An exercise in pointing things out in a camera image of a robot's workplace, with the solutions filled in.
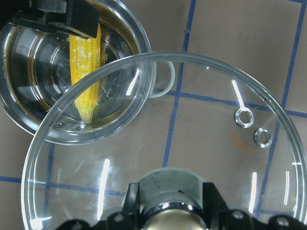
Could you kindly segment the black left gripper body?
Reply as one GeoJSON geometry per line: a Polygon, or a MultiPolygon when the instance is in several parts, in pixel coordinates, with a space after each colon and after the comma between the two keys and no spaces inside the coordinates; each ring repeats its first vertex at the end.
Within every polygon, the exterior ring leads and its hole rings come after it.
{"type": "Polygon", "coordinates": [[[0,2],[0,27],[6,25],[39,29],[47,25],[47,16],[63,16],[65,0],[2,0],[0,2]]]}

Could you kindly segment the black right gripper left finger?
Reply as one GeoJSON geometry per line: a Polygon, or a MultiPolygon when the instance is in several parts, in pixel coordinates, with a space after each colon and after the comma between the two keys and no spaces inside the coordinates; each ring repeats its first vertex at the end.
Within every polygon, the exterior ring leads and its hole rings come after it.
{"type": "Polygon", "coordinates": [[[124,217],[124,221],[128,224],[139,224],[140,207],[141,207],[140,184],[130,183],[124,198],[124,203],[121,212],[124,217]]]}

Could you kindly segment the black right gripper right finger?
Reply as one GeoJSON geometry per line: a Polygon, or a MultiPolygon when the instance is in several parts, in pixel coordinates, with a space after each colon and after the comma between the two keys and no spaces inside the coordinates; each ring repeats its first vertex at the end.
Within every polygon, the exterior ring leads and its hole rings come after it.
{"type": "Polygon", "coordinates": [[[202,209],[205,223],[216,223],[219,214],[228,211],[228,206],[212,182],[202,183],[202,209]]]}

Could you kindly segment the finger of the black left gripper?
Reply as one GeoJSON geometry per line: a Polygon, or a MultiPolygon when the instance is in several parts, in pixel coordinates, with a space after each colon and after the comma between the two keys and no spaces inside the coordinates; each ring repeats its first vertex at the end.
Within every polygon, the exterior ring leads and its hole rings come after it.
{"type": "Polygon", "coordinates": [[[86,0],[66,0],[67,8],[63,16],[47,16],[47,25],[37,30],[49,33],[66,33],[85,39],[96,38],[99,11],[86,0]]]}

